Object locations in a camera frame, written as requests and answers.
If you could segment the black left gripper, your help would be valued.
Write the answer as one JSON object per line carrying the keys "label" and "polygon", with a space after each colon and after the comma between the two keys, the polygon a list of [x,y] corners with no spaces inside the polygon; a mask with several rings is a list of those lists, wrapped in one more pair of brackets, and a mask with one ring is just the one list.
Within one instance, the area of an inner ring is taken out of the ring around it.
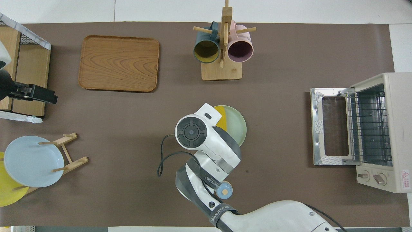
{"label": "black left gripper", "polygon": [[34,84],[15,83],[14,97],[17,99],[36,99],[49,104],[56,104],[58,96],[55,91]]}

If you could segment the yellow corn cob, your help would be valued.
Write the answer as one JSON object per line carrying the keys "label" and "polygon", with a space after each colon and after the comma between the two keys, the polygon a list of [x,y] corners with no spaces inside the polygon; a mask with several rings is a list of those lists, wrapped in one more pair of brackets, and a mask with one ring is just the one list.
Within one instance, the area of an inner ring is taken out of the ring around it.
{"label": "yellow corn cob", "polygon": [[216,126],[222,128],[224,131],[228,131],[227,114],[224,106],[215,106],[214,109],[221,115],[221,118],[217,122]]}

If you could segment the pale green plate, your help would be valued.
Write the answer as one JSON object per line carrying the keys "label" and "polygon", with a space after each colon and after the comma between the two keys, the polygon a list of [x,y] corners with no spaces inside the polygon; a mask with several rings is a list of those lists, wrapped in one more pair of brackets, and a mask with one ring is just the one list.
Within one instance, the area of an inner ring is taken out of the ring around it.
{"label": "pale green plate", "polygon": [[224,106],[227,114],[227,124],[228,124],[228,131],[229,135],[231,135],[237,144],[241,146],[246,138],[246,121],[242,114],[233,107],[222,105]]}

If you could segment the cream toaster oven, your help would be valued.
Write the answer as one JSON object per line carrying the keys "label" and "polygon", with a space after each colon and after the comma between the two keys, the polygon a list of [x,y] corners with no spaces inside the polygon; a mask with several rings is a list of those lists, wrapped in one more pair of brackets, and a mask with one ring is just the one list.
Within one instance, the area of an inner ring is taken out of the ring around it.
{"label": "cream toaster oven", "polygon": [[[392,166],[352,160],[347,94],[384,91],[389,120]],[[393,193],[412,193],[412,72],[384,72],[347,88],[311,88],[311,120],[315,165],[356,166],[370,181],[357,182]],[[387,185],[373,175],[384,173]]]}

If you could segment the wooden step shelf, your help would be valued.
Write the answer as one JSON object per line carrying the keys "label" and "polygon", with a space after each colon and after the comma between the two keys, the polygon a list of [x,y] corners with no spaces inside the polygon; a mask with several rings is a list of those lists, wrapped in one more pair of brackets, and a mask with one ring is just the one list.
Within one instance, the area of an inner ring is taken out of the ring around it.
{"label": "wooden step shelf", "polygon": [[[18,30],[0,25],[0,41],[12,59],[5,67],[12,80],[47,87],[51,51]],[[43,117],[46,104],[9,97],[0,101],[0,111]]]}

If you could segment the light blue plate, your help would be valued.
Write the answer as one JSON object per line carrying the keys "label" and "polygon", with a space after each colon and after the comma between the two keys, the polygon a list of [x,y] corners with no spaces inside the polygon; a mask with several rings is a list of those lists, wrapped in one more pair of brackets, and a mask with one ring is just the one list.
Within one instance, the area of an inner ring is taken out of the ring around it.
{"label": "light blue plate", "polygon": [[22,136],[13,140],[5,150],[4,165],[7,173],[23,186],[44,188],[56,183],[65,167],[63,155],[54,144],[38,136]]}

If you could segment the wooden plate rack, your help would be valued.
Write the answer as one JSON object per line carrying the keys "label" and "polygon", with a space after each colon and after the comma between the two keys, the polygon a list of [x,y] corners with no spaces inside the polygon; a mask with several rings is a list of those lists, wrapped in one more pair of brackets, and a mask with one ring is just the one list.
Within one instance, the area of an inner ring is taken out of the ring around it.
{"label": "wooden plate rack", "polygon": [[[89,160],[87,157],[82,157],[78,160],[72,160],[70,155],[68,154],[67,148],[66,148],[66,144],[70,141],[73,141],[74,139],[76,139],[78,136],[76,133],[70,133],[70,134],[63,134],[63,137],[60,139],[57,139],[55,141],[48,141],[48,142],[40,142],[39,144],[54,144],[62,153],[63,155],[63,159],[64,159],[64,163],[65,163],[65,167],[61,168],[61,169],[54,169],[53,171],[59,171],[59,170],[63,170],[63,175],[69,173],[70,171],[80,167],[81,165],[84,165],[85,163],[87,163]],[[29,190],[27,191],[27,193],[31,193],[32,191],[38,189],[38,188],[33,188],[33,187],[29,187]]]}

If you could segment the brown wooden tray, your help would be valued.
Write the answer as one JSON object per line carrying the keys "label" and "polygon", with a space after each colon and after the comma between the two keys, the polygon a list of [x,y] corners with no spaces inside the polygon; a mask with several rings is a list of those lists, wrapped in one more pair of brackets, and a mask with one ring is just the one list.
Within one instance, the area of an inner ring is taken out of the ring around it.
{"label": "brown wooden tray", "polygon": [[152,92],[159,54],[153,38],[89,35],[81,46],[78,84],[90,91]]}

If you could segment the brown table mat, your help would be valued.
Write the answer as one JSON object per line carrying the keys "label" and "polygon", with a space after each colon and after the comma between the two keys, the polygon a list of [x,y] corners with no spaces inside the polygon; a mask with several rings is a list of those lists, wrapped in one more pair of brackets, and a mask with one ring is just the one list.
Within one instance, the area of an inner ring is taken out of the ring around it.
{"label": "brown table mat", "polygon": [[[253,57],[237,81],[203,81],[192,50],[195,23],[27,24],[52,44],[43,123],[0,120],[0,151],[16,138],[55,140],[75,132],[72,159],[89,162],[7,207],[0,226],[210,226],[175,187],[187,154],[156,176],[162,138],[204,103],[228,105],[247,124],[241,163],[228,176],[228,199],[245,214],[281,200],[319,208],[343,226],[409,226],[406,194],[357,183],[353,166],[313,165],[310,89],[341,87],[393,72],[389,26],[257,24]],[[151,93],[88,91],[78,84],[88,35],[159,41],[158,84]]]}

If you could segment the yellow plate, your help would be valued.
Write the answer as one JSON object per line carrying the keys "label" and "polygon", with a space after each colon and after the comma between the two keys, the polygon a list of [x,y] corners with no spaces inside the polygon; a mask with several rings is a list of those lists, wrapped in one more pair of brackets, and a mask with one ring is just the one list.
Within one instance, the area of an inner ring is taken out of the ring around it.
{"label": "yellow plate", "polygon": [[29,190],[22,188],[22,184],[16,182],[7,173],[4,165],[4,152],[0,152],[0,207],[5,207],[19,201]]}

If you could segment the dark teal mug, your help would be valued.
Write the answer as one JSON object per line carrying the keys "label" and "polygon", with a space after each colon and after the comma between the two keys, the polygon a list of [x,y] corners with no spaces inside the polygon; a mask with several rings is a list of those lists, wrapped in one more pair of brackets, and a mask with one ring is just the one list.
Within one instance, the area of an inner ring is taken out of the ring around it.
{"label": "dark teal mug", "polygon": [[209,27],[205,27],[211,33],[198,31],[195,39],[194,56],[201,63],[212,63],[220,55],[220,36],[218,23],[212,22]]}

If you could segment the wooden mug tree stand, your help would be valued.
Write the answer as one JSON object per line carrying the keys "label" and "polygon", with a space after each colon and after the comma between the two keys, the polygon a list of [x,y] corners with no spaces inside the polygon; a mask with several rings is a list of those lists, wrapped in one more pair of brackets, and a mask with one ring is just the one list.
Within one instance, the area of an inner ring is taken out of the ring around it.
{"label": "wooden mug tree stand", "polygon": [[[218,23],[220,36],[220,55],[212,63],[201,63],[201,77],[204,81],[222,81],[222,80],[239,80],[242,78],[242,63],[233,62],[228,57],[228,36],[231,21],[233,20],[233,9],[229,6],[229,0],[225,0],[225,6],[222,8],[221,22]],[[195,31],[211,33],[204,27],[196,27]],[[254,32],[255,27],[238,30],[237,33]]]}

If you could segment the pink mug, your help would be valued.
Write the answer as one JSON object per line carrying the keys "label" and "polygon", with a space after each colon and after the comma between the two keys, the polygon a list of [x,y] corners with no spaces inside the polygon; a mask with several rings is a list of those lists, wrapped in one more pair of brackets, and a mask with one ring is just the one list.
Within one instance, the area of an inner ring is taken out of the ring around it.
{"label": "pink mug", "polygon": [[228,57],[233,62],[245,62],[253,56],[254,48],[250,32],[238,34],[238,30],[246,29],[246,26],[231,21],[228,36]]}

